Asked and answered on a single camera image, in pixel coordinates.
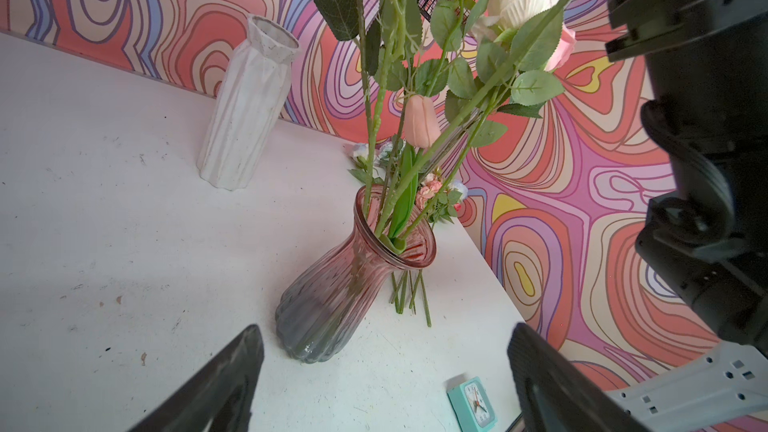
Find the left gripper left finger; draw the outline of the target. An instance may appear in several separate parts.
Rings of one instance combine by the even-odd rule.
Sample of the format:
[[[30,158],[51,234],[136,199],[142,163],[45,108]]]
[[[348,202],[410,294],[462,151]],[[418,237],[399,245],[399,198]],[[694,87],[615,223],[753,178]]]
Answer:
[[[263,338],[247,326],[134,431],[246,431],[264,361]]]

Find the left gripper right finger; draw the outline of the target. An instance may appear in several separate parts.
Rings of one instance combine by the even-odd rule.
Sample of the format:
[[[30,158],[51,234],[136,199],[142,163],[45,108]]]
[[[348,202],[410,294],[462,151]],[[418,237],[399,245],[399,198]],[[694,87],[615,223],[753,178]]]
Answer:
[[[525,431],[644,431],[525,323],[507,347]]]

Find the pink grey glass vase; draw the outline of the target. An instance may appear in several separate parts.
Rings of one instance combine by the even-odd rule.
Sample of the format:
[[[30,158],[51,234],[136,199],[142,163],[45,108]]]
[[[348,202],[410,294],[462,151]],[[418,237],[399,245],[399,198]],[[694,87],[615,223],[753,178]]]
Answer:
[[[353,204],[349,237],[315,261],[283,292],[275,311],[276,334],[283,349],[303,363],[325,362],[341,351],[365,317],[379,290],[396,272],[432,264],[437,245],[432,229],[420,223],[394,253],[375,235],[383,187],[371,192],[364,213],[364,188]]]

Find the peach tulip bud stem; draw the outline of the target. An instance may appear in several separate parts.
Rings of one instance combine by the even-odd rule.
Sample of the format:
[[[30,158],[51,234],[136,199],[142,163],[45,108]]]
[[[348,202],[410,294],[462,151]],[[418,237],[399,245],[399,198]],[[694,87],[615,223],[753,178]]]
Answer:
[[[410,180],[404,180],[403,176],[414,170],[414,164],[419,156],[428,150],[440,135],[441,130],[432,99],[420,95],[411,96],[405,106],[402,130],[405,146],[399,160],[398,181],[394,186],[394,189],[402,186],[404,191],[394,201],[387,232],[387,238],[397,253],[405,249],[405,239],[401,235],[408,227],[418,189],[418,175]]]

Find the light pink rose stem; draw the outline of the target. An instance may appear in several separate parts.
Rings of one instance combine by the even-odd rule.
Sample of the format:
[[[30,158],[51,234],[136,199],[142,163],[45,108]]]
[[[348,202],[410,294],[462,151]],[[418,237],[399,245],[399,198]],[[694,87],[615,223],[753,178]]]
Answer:
[[[575,32],[567,26],[561,27],[556,47],[551,46],[550,38],[540,36],[537,44],[544,51],[550,51],[550,56],[547,59],[535,57],[534,51],[530,50],[528,56],[515,66],[511,77],[497,84],[478,102],[477,110],[464,118],[456,130],[456,136],[451,139],[452,142],[458,142],[463,137],[468,138],[461,155],[466,156],[469,149],[483,147],[497,140],[495,126],[488,120],[493,113],[500,111],[512,115],[535,116],[549,98],[538,92],[535,98],[520,102],[514,98],[520,92],[517,83],[523,76],[530,74],[536,77],[552,74],[567,62],[575,43]],[[391,214],[380,217],[380,223],[388,225],[385,232],[393,244],[402,244],[419,222],[433,214],[435,208],[451,209],[465,198],[464,190],[447,185],[453,180],[455,172],[451,172],[446,179],[440,179],[433,176],[433,168],[432,165],[424,164],[423,170],[408,182]]]

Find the cream white rose stem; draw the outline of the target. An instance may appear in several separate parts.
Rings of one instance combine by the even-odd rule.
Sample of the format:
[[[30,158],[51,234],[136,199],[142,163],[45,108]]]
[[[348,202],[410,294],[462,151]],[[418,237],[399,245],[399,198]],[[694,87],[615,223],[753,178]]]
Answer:
[[[537,44],[539,37],[550,38],[551,46],[556,47],[561,27],[566,26],[563,0],[439,0],[430,21],[422,17],[416,0],[409,0],[407,14],[407,29],[415,38],[406,45],[403,63],[390,74],[403,87],[386,91],[386,97],[399,95],[403,108],[390,139],[392,158],[381,185],[383,194],[374,229],[375,236],[390,247],[393,245],[385,232],[388,225],[381,224],[380,217],[391,214],[394,201],[404,191],[402,186],[394,186],[405,146],[402,130],[408,99],[413,95],[432,99],[441,135],[419,156],[414,170],[404,175],[404,180],[420,173],[424,164],[432,165],[435,172],[453,150],[462,153],[468,138],[458,142],[451,139],[464,118],[477,110],[478,102],[497,84],[511,77],[515,66],[530,50],[535,57],[547,59],[551,52]],[[548,100],[559,95],[562,86],[555,79],[555,71],[538,77],[523,76],[517,83],[520,92],[514,98],[525,102],[538,92]],[[373,170],[369,166],[364,196],[367,213],[371,209],[373,186]]]

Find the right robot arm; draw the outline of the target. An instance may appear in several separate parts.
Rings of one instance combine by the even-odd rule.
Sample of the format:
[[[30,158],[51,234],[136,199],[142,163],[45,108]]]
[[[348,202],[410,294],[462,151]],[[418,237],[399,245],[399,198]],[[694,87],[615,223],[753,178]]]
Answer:
[[[606,47],[641,56],[648,137],[676,188],[653,198],[638,254],[718,337],[700,358],[612,393],[652,431],[767,407],[767,0],[609,0]]]

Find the bunch of artificial flowers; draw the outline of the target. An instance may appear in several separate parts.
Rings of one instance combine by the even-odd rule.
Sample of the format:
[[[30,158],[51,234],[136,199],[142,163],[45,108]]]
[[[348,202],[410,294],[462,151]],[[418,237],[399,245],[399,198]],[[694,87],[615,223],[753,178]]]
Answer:
[[[386,141],[379,146],[370,157],[367,143],[353,143],[343,146],[343,151],[350,160],[348,172],[360,183],[368,178],[368,168],[372,166],[373,183],[383,185],[385,174],[390,166],[393,144]],[[440,167],[435,172],[421,174],[417,183],[414,200],[413,217],[403,227],[402,233],[410,232],[408,238],[414,238],[416,231],[411,231],[411,224],[416,218],[420,224],[426,224],[434,229],[438,223],[453,223],[468,197],[467,186],[459,179],[444,174]],[[426,326],[433,325],[426,280],[423,269],[412,269],[404,272],[393,272],[389,279],[391,293],[389,303],[398,314],[406,311],[416,314],[417,304],[421,303]]]

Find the white ribbed ceramic vase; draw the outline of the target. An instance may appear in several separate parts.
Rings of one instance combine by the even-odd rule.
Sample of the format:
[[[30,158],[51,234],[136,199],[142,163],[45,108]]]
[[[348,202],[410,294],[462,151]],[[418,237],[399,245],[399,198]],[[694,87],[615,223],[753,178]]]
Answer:
[[[248,17],[247,38],[230,59],[197,160],[203,180],[229,191],[249,184],[286,103],[299,52],[297,39],[279,24]]]

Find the mint green small clock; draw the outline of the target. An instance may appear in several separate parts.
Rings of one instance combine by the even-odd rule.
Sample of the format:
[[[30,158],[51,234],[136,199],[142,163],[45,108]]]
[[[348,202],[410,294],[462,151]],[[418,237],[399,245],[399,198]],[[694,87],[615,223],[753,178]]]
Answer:
[[[461,432],[488,432],[497,424],[497,414],[479,377],[449,388],[447,397]]]

